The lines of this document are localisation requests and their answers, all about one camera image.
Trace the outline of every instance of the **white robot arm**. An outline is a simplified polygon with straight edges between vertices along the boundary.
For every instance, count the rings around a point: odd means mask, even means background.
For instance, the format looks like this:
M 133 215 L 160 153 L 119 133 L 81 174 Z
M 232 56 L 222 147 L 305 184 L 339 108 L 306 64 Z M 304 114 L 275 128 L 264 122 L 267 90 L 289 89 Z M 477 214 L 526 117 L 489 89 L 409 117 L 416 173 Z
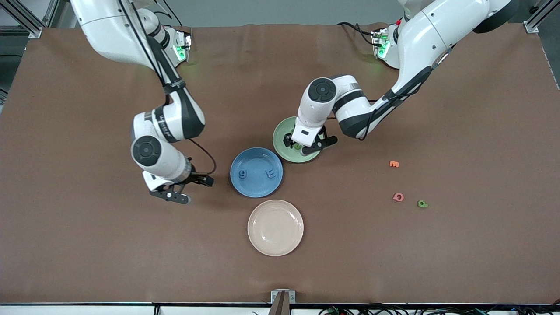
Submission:
M 326 142 L 333 143 L 333 140 L 325 141 L 318 136 L 324 130 L 323 124 L 331 111 L 346 136 L 363 140 L 383 118 L 419 90 L 458 41 L 477 28 L 479 33 L 495 29 L 511 17 L 517 5 L 517 0 L 399 2 L 405 7 L 405 16 L 414 16 L 406 23 L 393 25 L 396 26 L 393 28 L 395 38 L 387 33 L 391 26 L 384 30 L 385 33 L 375 34 L 383 41 L 376 53 L 387 56 L 388 49 L 395 51 L 397 48 L 400 71 L 395 85 L 370 104 L 351 76 L 317 79 L 322 80 L 321 83 L 315 80 L 304 93 L 294 132 L 284 139 L 286 145 L 300 143 L 307 147 L 302 149 L 302 153 L 309 154 L 326 148 Z M 329 91 L 333 93 L 329 100 L 321 94 L 324 93 L 323 85 L 329 86 Z
M 129 0 L 71 0 L 71 4 L 95 51 L 107 59 L 141 64 L 157 73 L 166 101 L 134 117 L 130 152 L 144 170 L 144 181 L 153 196 L 189 203 L 190 197 L 182 194 L 185 184 L 213 184 L 208 174 L 196 173 L 190 158 L 171 145 L 199 136 L 206 123 L 185 81 L 175 71 L 186 59 L 188 47 L 183 44 L 188 44 L 190 36 L 162 27 L 151 11 L 136 9 Z M 174 190 L 174 185 L 179 185 L 180 191 Z

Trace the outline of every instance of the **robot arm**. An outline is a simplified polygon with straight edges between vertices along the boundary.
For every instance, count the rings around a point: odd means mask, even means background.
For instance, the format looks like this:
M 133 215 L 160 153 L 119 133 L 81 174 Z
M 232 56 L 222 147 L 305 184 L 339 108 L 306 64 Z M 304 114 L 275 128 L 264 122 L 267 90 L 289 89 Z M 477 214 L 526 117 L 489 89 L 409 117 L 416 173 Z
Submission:
M 186 59 L 187 47 L 176 46 L 183 43 L 184 34 L 181 37 L 177 31 L 162 27 L 152 12 L 136 10 L 129 0 L 71 0 L 71 4 L 95 51 L 113 61 L 144 65 L 158 75 L 166 101 L 134 117 L 131 155 L 144 170 L 152 195 L 190 202 L 190 197 L 175 192 L 173 185 L 181 185 L 182 191 L 186 183 L 211 186 L 213 179 L 196 173 L 190 158 L 171 145 L 199 136 L 206 123 L 185 81 L 175 71 L 175 66 Z
M 410 2 L 422 4 L 426 1 L 399 2 L 406 5 Z M 374 104 L 370 104 L 352 77 L 353 90 L 337 93 L 330 103 L 317 109 L 319 107 L 306 98 L 306 94 L 311 93 L 311 89 L 314 88 L 310 85 L 300 104 L 291 140 L 307 147 L 313 141 L 320 141 L 315 135 L 317 130 L 321 130 L 323 119 L 328 115 L 325 108 L 332 109 L 346 136 L 364 139 L 383 118 L 419 90 L 432 70 L 445 59 L 459 40 L 497 14 L 496 12 L 501 10 L 499 7 L 508 7 L 509 2 L 510 0 L 431 2 L 406 24 L 400 24 L 396 30 L 400 71 L 396 83 L 389 91 Z M 337 86 L 336 78 L 327 80 Z

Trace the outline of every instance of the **brown mat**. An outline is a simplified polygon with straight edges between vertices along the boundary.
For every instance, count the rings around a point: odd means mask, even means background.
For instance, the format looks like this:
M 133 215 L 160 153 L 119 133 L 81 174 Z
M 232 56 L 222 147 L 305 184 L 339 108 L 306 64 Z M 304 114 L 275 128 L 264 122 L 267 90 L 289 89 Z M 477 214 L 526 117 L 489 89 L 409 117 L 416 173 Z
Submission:
M 551 303 L 560 297 L 560 104 L 540 40 L 519 24 L 469 35 L 365 142 L 284 163 L 271 196 L 229 181 L 244 149 L 272 149 L 314 78 L 349 73 L 378 98 L 397 71 L 340 26 L 195 29 L 180 73 L 219 167 L 183 206 L 151 197 L 130 157 L 135 114 L 160 105 L 155 74 L 97 55 L 79 30 L 31 40 L 0 117 L 2 302 Z M 199 170 L 211 163 L 187 141 Z M 388 166 L 400 162 L 398 169 Z M 391 200 L 396 192 L 405 200 Z M 246 235 L 279 198 L 304 238 L 272 258 Z M 418 200 L 430 206 L 419 209 Z

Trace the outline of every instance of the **metal frame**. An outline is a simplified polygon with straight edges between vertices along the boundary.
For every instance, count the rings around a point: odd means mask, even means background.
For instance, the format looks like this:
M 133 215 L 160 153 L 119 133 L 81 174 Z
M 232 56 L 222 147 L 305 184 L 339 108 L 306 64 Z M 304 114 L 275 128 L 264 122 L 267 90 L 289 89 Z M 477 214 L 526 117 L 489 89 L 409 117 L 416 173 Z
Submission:
M 75 29 L 79 27 L 78 18 L 76 14 L 74 14 L 74 10 L 68 1 L 60 1 L 58 2 L 56 8 L 54 9 L 54 13 L 49 21 L 49 27 L 57 27 L 62 29 Z
M 296 292 L 294 290 L 290 290 L 290 289 L 276 289 L 276 290 L 270 291 L 270 302 L 274 303 L 274 301 L 276 300 L 276 296 L 283 291 L 285 291 L 287 293 L 290 304 L 293 304 L 293 303 L 296 302 Z
M 0 6 L 29 32 L 29 38 L 41 37 L 46 25 L 19 0 L 0 0 Z
M 539 9 L 527 21 L 523 22 L 527 33 L 538 33 L 539 24 L 560 4 L 560 0 L 546 0 L 542 3 Z
M 345 308 L 358 313 L 358 309 L 372 304 L 361 303 L 296 303 L 290 304 L 286 301 L 287 291 L 278 294 L 278 302 L 273 303 L 150 303 L 150 302 L 89 302 L 89 303 L 4 303 L 0 304 L 0 315 L 317 315 L 321 311 L 323 315 L 329 307 Z M 443 307 L 454 307 L 457 309 L 490 309 L 492 311 L 481 312 L 480 315 L 518 315 L 512 309 L 530 307 L 539 309 L 540 315 L 550 312 L 550 315 L 560 315 L 560 305 L 556 304 L 447 304 L 447 303 L 379 303 L 387 306 L 396 306 L 409 310 L 409 314 L 419 309 L 440 309 Z M 381 315 L 392 315 L 383 311 Z
M 7 98 L 8 98 L 8 94 L 0 90 L 0 114 L 2 114 L 2 109 L 4 109 L 4 105 L 6 104 Z
M 43 16 L 43 23 L 48 27 L 53 26 L 53 17 L 58 8 L 60 0 L 50 0 L 49 7 L 46 9 L 45 16 Z
M 277 291 L 268 315 L 290 315 L 290 298 L 288 291 Z

